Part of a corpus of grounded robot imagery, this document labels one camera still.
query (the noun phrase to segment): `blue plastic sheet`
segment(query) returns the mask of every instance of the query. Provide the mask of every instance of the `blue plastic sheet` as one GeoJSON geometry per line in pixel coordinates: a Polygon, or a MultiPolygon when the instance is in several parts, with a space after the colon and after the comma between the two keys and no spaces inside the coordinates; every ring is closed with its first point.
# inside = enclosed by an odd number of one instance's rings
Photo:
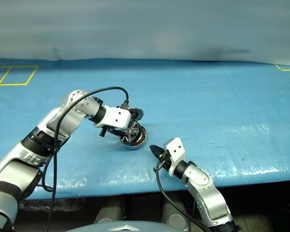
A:
{"type": "MultiPolygon", "coordinates": [[[[290,180],[290,72],[245,62],[164,60],[1,60],[2,66],[38,65],[26,86],[0,86],[0,159],[27,135],[64,94],[122,86],[148,141],[138,150],[99,136],[85,120],[58,155],[57,197],[157,191],[149,145],[180,137],[192,160],[218,187],[290,180]]],[[[2,83],[21,83],[35,70],[13,67],[2,83]]],[[[0,71],[0,79],[5,72],[0,71]]],[[[97,96],[110,106],[124,95],[97,96]]],[[[52,166],[46,182],[52,184],[52,166]]],[[[166,190],[184,189],[161,171],[166,190]]],[[[31,199],[50,198],[37,187],[31,199]]]]}

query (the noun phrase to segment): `yellow tape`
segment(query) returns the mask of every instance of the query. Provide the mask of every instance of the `yellow tape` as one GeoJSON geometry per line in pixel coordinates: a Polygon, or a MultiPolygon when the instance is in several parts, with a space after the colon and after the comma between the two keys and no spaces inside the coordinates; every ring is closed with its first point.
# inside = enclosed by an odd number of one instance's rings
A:
{"type": "Polygon", "coordinates": [[[38,65],[23,65],[23,66],[0,66],[0,69],[8,69],[5,74],[2,76],[2,78],[0,79],[0,86],[26,86],[30,80],[32,79],[32,77],[35,75],[35,73],[37,72],[39,66],[38,65]],[[33,70],[33,72],[31,73],[30,77],[27,79],[27,81],[25,83],[3,83],[3,80],[6,78],[6,76],[9,74],[9,72],[11,71],[12,68],[32,68],[34,67],[35,69],[33,70]]]}
{"type": "Polygon", "coordinates": [[[278,67],[278,69],[281,70],[281,71],[290,71],[290,69],[282,69],[282,68],[280,68],[280,66],[278,64],[276,64],[276,67],[278,67]]]}

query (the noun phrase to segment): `white plastic part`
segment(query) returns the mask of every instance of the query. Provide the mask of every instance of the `white plastic part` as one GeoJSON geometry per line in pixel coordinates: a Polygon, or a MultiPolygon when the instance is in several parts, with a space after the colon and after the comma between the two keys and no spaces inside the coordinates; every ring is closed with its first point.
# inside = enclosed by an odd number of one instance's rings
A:
{"type": "Polygon", "coordinates": [[[169,175],[173,177],[175,167],[179,164],[180,161],[185,160],[186,151],[184,149],[181,139],[178,137],[171,140],[165,146],[165,148],[169,150],[171,154],[171,166],[169,169],[169,175]]]}
{"type": "Polygon", "coordinates": [[[131,114],[129,110],[124,110],[116,107],[104,106],[106,111],[104,118],[99,123],[95,123],[95,127],[112,126],[115,128],[125,129],[127,128],[131,114]]]}
{"type": "Polygon", "coordinates": [[[140,231],[140,229],[134,226],[130,226],[130,225],[122,225],[122,226],[110,228],[108,229],[108,231],[140,231]]]}

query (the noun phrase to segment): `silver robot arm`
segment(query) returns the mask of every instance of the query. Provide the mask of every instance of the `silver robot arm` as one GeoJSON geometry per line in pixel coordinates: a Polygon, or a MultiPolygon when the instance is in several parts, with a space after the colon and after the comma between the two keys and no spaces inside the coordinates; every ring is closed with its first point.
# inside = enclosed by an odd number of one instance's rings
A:
{"type": "Polygon", "coordinates": [[[214,232],[237,232],[230,210],[222,194],[217,190],[211,175],[193,162],[185,161],[185,149],[180,138],[169,141],[164,150],[150,146],[155,156],[162,161],[161,167],[169,176],[177,176],[187,187],[197,203],[203,223],[214,232]]]}
{"type": "MultiPolygon", "coordinates": [[[[15,221],[18,200],[28,197],[39,183],[49,156],[53,153],[55,129],[59,118],[76,100],[86,95],[75,90],[66,95],[60,106],[54,108],[22,141],[0,160],[0,229],[9,230],[15,221]]],[[[70,110],[61,122],[58,143],[63,145],[78,128],[84,118],[102,128],[100,136],[109,131],[120,137],[123,144],[132,148],[140,146],[146,139],[146,130],[137,120],[143,116],[139,109],[109,107],[92,96],[84,98],[70,110]]]]}

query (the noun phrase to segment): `gray backdrop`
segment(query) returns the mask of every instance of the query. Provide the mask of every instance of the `gray backdrop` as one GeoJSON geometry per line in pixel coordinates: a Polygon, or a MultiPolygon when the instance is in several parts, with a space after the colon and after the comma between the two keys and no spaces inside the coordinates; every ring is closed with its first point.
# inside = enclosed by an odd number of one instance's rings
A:
{"type": "Polygon", "coordinates": [[[290,0],[0,0],[0,58],[290,65],[290,0]]]}

